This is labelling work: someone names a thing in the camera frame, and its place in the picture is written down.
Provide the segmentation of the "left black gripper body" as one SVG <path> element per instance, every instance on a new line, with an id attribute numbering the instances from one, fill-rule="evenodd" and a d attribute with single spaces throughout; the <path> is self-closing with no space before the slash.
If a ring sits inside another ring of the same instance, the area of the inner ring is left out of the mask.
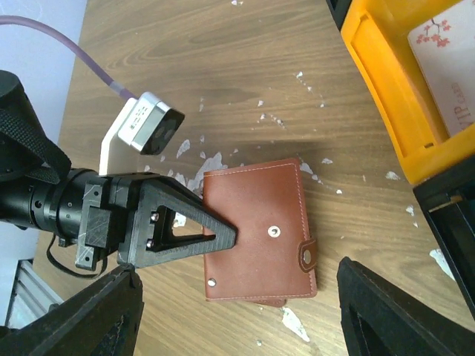
<path id="1" fill-rule="evenodd" d="M 88 174 L 82 197 L 75 266 L 94 270 L 124 242 L 128 218 L 140 197 L 139 174 Z"/>

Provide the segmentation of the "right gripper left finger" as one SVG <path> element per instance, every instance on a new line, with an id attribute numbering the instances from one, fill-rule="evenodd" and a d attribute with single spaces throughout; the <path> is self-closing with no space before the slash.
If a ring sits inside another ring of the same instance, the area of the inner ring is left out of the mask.
<path id="1" fill-rule="evenodd" d="M 2 355 L 132 355 L 144 308 L 143 284 L 118 266 L 63 304 L 1 338 Z"/>

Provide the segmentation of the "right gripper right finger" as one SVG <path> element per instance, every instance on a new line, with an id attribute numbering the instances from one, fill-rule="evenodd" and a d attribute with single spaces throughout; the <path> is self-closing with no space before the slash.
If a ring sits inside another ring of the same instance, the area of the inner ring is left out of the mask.
<path id="1" fill-rule="evenodd" d="M 473 355 L 474 333 L 357 261 L 337 272 L 349 355 Z"/>

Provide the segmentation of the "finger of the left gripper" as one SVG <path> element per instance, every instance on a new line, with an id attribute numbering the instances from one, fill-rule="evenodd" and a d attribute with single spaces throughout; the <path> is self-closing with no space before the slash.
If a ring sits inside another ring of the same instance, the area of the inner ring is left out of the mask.
<path id="1" fill-rule="evenodd" d="M 119 264 L 145 268 L 235 245 L 237 229 L 173 179 L 147 179 L 129 219 Z"/>

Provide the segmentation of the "brown leather card holder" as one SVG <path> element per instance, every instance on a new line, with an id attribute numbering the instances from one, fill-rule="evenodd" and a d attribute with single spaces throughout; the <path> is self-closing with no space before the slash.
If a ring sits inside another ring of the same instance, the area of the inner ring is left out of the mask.
<path id="1" fill-rule="evenodd" d="M 317 241 L 296 158 L 207 172 L 203 203 L 237 229 L 231 249 L 204 256 L 208 301 L 282 307 L 316 296 Z"/>

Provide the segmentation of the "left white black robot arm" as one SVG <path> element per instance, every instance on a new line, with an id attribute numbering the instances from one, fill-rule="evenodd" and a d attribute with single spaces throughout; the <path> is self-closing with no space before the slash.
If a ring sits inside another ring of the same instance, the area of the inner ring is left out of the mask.
<path id="1" fill-rule="evenodd" d="M 1 72 L 1 221 L 76 246 L 71 275 L 84 279 L 101 275 L 111 254 L 144 268 L 229 249 L 237 234 L 171 177 L 73 168 L 9 71 Z"/>

